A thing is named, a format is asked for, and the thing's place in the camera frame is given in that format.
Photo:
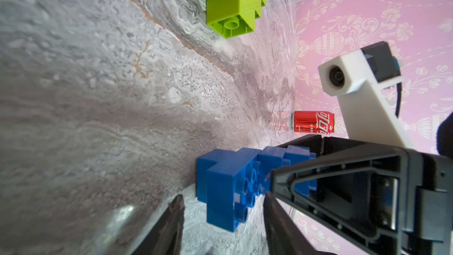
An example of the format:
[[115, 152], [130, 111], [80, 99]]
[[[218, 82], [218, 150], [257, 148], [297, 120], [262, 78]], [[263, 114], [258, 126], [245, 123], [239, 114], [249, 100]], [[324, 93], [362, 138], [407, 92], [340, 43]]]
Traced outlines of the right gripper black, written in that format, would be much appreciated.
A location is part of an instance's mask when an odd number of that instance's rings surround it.
[[448, 255], [453, 231], [453, 116], [437, 155], [363, 144], [271, 173], [271, 191], [371, 255]]

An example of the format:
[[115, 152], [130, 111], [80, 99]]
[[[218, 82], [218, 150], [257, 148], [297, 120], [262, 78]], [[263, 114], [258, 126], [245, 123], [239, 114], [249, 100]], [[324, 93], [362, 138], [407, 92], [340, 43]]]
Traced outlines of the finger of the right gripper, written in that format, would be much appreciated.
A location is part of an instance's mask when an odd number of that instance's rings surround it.
[[291, 140], [285, 144], [281, 144], [279, 148], [287, 148], [288, 146], [301, 146], [309, 148], [310, 152], [319, 155], [329, 155], [344, 151], [346, 149], [361, 146], [364, 142], [337, 137], [322, 137], [322, 135], [309, 134], [295, 140]]

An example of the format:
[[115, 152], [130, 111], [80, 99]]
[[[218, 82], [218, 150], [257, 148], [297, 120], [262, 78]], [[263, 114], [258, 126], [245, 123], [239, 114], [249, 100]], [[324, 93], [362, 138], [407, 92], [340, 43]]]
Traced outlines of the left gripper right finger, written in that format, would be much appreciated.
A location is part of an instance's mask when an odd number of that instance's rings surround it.
[[306, 240], [271, 192], [264, 198], [263, 217], [270, 255], [332, 255]]

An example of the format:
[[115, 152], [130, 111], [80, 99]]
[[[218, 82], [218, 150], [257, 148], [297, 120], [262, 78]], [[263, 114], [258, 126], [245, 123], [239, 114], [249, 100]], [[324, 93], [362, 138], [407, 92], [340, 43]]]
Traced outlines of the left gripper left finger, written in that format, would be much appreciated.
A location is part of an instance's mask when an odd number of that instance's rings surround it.
[[180, 255], [184, 230], [184, 212], [184, 197], [178, 194], [132, 254]]

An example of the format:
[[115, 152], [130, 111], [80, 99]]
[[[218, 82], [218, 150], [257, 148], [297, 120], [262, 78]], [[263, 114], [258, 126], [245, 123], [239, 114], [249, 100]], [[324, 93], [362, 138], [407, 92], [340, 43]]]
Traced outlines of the blue large lego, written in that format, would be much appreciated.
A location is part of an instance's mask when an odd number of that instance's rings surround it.
[[247, 222], [262, 192], [258, 149], [215, 149], [197, 159], [197, 199], [206, 204], [206, 221], [236, 232]]

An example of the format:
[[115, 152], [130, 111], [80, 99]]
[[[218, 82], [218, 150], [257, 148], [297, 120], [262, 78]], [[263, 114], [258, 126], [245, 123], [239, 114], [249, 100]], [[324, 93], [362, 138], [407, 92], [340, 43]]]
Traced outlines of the red soda can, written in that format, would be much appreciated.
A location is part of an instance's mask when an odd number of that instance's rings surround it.
[[290, 125], [298, 133], [329, 135], [335, 132], [335, 115], [325, 111], [295, 111]]

